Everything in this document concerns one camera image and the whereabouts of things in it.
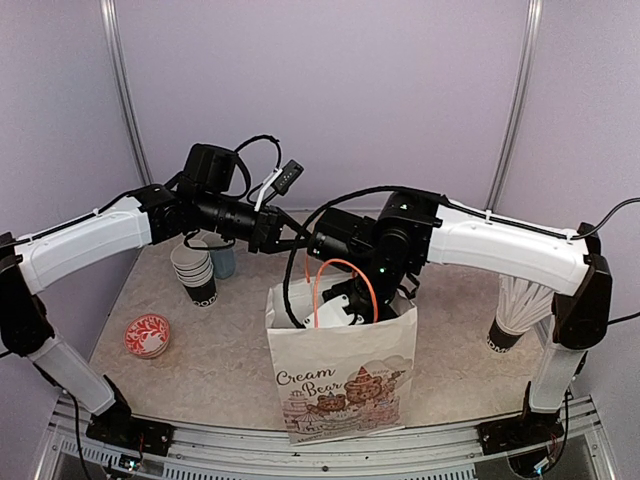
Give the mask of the white paper takeout bag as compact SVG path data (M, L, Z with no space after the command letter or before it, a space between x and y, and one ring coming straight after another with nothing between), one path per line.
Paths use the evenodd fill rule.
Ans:
M265 328L284 426L295 446L402 429L410 413L417 339L417 306L403 294L391 320L305 328L325 289L366 275L315 276L269 288Z

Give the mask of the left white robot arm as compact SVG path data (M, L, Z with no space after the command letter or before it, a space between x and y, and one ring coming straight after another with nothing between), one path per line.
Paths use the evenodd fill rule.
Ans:
M97 373L48 318L42 295L71 278L95 273L128 255L196 231L241 241L252 253L287 251L309 233L282 208L229 192L237 149L195 144L182 170L164 184L126 191L106 206L20 237L1 237L1 343L66 390L102 430L121 445L133 443L140 424L114 382Z

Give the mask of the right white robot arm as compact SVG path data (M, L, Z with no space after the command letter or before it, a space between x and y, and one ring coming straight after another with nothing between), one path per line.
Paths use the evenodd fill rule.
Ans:
M376 218L327 202L309 220L308 253L355 272L316 293L305 326L373 323L390 313L404 281L415 281L427 264L455 265L499 277L499 300L489 334L497 350L539 321L553 330L526 395L527 409L515 416L514 438L535 442L551 424L586 352L605 336L612 274L602 255L598 230L554 229L467 207L446 196L388 187Z

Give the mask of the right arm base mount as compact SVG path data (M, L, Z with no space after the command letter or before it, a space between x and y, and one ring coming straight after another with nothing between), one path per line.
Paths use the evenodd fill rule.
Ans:
M476 429L484 455L517 450L564 435L564 427L558 413L522 413L501 420L483 422Z

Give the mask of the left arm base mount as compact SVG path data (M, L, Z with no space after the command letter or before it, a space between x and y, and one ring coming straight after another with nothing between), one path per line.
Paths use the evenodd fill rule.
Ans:
M169 423L138 417L130 417L123 424L116 426L108 426L95 418L90 421L86 436L142 454L166 457L174 432L175 427Z

